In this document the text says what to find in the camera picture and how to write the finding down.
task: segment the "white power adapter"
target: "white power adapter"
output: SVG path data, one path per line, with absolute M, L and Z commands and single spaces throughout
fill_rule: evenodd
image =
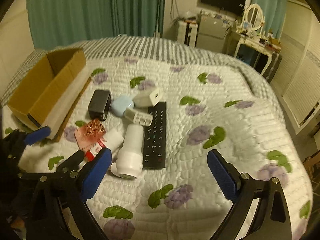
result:
M 145 90 L 133 98 L 136 107 L 155 106 L 162 98 L 159 88 Z
M 124 111 L 124 117 L 133 122 L 134 124 L 139 124 L 143 126 L 150 126 L 153 119 L 152 114 L 143 113 L 132 108 L 127 108 Z
M 111 172 L 114 175 L 124 179 L 138 178 L 143 168 L 142 141 L 143 127 L 129 124 L 117 160 L 111 165 Z

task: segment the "white quilt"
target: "white quilt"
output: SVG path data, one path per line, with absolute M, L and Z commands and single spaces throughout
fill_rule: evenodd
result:
M 20 167 L 28 172 L 50 172 L 50 158 L 61 155 L 66 159 L 78 150 L 73 131 L 76 121 L 90 121 L 87 106 L 96 89 L 110 90 L 116 98 L 121 94 L 134 97 L 139 90 L 159 87 L 167 102 L 166 168 L 143 171 L 133 181 L 107 173 L 94 198 L 87 201 L 110 239 L 209 239 L 232 204 L 207 166 L 207 153 L 213 148 L 239 172 L 265 180 L 278 177 L 289 207 L 293 239 L 304 231 L 312 206 L 307 173 L 274 107 L 252 94 L 237 69 L 225 65 L 173 66 L 135 57 L 88 60 L 87 65 L 92 71 L 105 71 L 92 78 L 64 136 L 58 143 L 27 147 Z M 131 88 L 135 77 L 145 80 Z M 103 124 L 107 130 L 116 127 L 124 135 L 128 121 L 109 113 Z M 20 128 L 6 106 L 3 132 L 9 127 Z M 204 149 L 204 144 L 212 147 Z M 151 208 L 148 198 L 161 189 L 167 196 L 153 199 Z M 115 205 L 127 209 L 124 213 L 129 215 L 103 217 L 106 208 Z M 245 236 L 256 205 L 254 202 L 238 238 Z

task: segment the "green curtain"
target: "green curtain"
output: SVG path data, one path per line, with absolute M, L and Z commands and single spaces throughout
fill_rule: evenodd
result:
M 153 36 L 164 0 L 27 0 L 35 48 L 53 49 L 76 41 L 119 34 Z
M 251 0 L 251 3 L 257 3 L 263 10 L 266 17 L 263 30 L 268 32 L 272 29 L 274 37 L 279 38 L 284 23 L 287 0 Z

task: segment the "black remote control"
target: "black remote control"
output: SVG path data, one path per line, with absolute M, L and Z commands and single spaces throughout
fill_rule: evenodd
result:
M 143 167 L 148 169 L 165 168 L 165 132 L 166 132 L 166 102 L 159 102 L 148 108 L 153 120 L 146 127 L 143 145 Z

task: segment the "black box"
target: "black box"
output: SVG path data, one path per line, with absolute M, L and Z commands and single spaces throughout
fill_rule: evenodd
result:
M 91 119 L 98 118 L 106 120 L 111 104 L 111 93 L 109 90 L 95 90 L 88 105 L 88 112 Z

